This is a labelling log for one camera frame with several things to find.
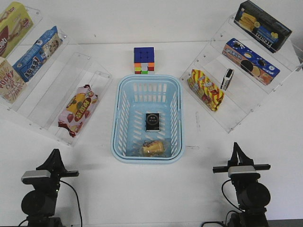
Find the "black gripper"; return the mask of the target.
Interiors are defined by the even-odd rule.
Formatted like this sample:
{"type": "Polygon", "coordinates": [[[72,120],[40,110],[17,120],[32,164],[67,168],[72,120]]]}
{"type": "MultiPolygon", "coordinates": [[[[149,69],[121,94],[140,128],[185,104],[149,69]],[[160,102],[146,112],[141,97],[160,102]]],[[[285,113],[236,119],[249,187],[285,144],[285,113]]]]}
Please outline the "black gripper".
{"type": "MultiPolygon", "coordinates": [[[[234,142],[233,144],[233,151],[232,151],[232,162],[238,162],[238,158],[240,162],[253,162],[253,159],[249,158],[244,154],[243,151],[241,151],[241,148],[239,147],[237,142],[234,142]]],[[[228,164],[227,166],[214,166],[213,167],[213,173],[228,173],[228,169],[231,167],[231,164],[228,164]]],[[[235,166],[251,166],[248,164],[237,164],[235,166]]],[[[256,171],[264,171],[270,169],[270,164],[253,164],[252,165],[256,171]]]]}
{"type": "Polygon", "coordinates": [[[49,157],[45,161],[46,166],[39,166],[36,168],[36,171],[39,173],[39,178],[43,180],[54,180],[60,181],[61,178],[64,177],[77,177],[79,176],[78,170],[68,171],[66,170],[60,150],[54,148],[49,155],[49,157]]]}

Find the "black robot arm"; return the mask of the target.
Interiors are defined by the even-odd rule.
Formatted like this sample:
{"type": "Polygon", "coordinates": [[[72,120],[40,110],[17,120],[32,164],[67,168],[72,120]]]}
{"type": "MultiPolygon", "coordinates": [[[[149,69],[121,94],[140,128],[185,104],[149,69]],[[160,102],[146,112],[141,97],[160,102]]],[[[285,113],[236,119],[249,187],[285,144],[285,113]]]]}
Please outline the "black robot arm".
{"type": "Polygon", "coordinates": [[[61,219],[54,217],[61,178],[77,176],[77,170],[66,170],[57,148],[53,149],[47,160],[36,170],[26,171],[22,175],[21,182],[34,187],[21,202],[21,209],[27,214],[25,221],[29,227],[63,226],[61,219]]]}
{"type": "Polygon", "coordinates": [[[235,188],[239,211],[231,214],[228,227],[267,227],[265,212],[271,196],[268,188],[259,183],[258,170],[269,170],[269,164],[254,164],[237,142],[234,142],[231,159],[226,166],[214,166],[214,173],[228,173],[235,188]]]}

